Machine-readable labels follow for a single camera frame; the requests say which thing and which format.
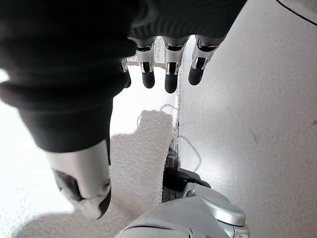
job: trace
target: white wall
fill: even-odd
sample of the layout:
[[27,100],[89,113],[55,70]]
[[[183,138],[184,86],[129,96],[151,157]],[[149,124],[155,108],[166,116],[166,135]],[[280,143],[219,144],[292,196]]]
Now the white wall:
[[[315,237],[317,27],[249,0],[201,84],[182,85],[180,135],[202,179],[246,212],[251,237]],[[184,139],[180,158],[199,164]]]

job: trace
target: cable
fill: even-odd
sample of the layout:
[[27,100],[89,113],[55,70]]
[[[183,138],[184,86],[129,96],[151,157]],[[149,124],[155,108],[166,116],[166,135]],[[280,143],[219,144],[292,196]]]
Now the cable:
[[139,128],[141,117],[142,117],[142,113],[138,116],[138,119],[137,119],[137,128]]
[[192,144],[185,136],[180,135],[180,136],[178,136],[178,138],[183,138],[183,139],[193,148],[193,150],[194,150],[195,153],[197,154],[198,159],[199,159],[199,162],[198,162],[197,166],[195,167],[195,169],[193,170],[193,172],[196,172],[196,171],[199,169],[200,165],[202,164],[202,157],[200,156],[200,154],[198,153],[198,151],[195,149],[195,147],[193,146],[193,144]]
[[168,107],[168,106],[170,106],[171,108],[173,108],[173,109],[175,109],[175,110],[178,110],[177,107],[175,107],[175,106],[173,106],[173,105],[171,105],[171,104],[164,104],[163,106],[161,106],[160,111],[162,111],[163,108]]

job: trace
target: robotic hand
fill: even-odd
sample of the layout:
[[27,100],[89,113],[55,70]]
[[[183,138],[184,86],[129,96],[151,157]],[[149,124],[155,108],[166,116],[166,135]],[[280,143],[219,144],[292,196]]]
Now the robotic hand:
[[101,217],[110,203],[109,124],[113,97],[131,83],[126,57],[136,52],[144,85],[153,87],[154,40],[163,36],[172,93],[195,34],[196,85],[245,1],[2,1],[0,68],[10,80],[0,97],[18,108],[59,189],[86,216]]
[[183,198],[141,215],[116,238],[248,238],[246,215],[228,198],[197,183],[187,183]]

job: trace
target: wire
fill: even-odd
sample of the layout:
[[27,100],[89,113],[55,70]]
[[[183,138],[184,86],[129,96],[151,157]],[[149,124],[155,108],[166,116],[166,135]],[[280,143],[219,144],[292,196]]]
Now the wire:
[[296,11],[294,11],[293,9],[289,8],[288,6],[286,6],[285,4],[283,4],[280,0],[276,0],[281,6],[285,7],[287,10],[291,11],[292,13],[294,13],[295,15],[299,16],[300,18],[308,21],[309,23],[317,26],[317,23],[314,21],[309,20],[308,18],[302,16],[301,14],[297,13]]
[[142,113],[138,116],[138,119],[137,119],[137,128],[139,128],[140,121],[141,121],[141,117],[142,117]]
[[175,110],[178,110],[177,107],[175,107],[175,106],[173,106],[173,105],[171,105],[171,104],[164,104],[163,106],[161,106],[160,111],[162,111],[163,108],[166,108],[166,107],[168,107],[168,106],[170,106],[171,108],[173,108],[173,109],[175,109]]
[[180,135],[178,138],[183,138],[193,148],[193,150],[197,154],[199,162],[196,165],[195,169],[193,170],[194,172],[196,172],[199,169],[200,165],[202,164],[202,157],[200,156],[196,148],[193,146],[193,144],[185,136]]

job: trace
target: silver joint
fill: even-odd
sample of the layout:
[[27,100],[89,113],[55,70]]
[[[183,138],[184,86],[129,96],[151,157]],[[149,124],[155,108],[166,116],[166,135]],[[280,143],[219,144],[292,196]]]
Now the silver joint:
[[137,59],[139,62],[139,65],[141,67],[142,73],[146,72],[146,69],[144,67],[144,63],[149,64],[149,72],[153,72],[154,70],[154,42],[152,44],[147,46],[138,46],[136,50]]
[[121,60],[121,65],[122,65],[123,72],[126,73],[128,71],[127,58],[124,58],[124,59]]
[[91,219],[102,216],[100,204],[109,202],[111,189],[106,141],[80,151],[46,151],[46,155],[61,193],[75,209]]
[[196,69],[198,58],[203,58],[204,63],[201,67],[201,70],[206,68],[207,63],[210,61],[211,57],[213,56],[215,50],[219,47],[219,45],[209,45],[202,42],[198,36],[196,36],[196,43],[193,51],[192,56],[192,68]]
[[221,193],[211,188],[189,182],[183,191],[183,197],[193,196],[202,198],[219,222],[231,226],[245,226],[246,214],[240,208],[231,204],[229,199]]
[[164,57],[165,57],[165,71],[166,74],[170,74],[170,63],[176,63],[174,75],[178,75],[179,68],[182,64],[182,58],[186,46],[186,42],[182,45],[171,45],[164,38]]

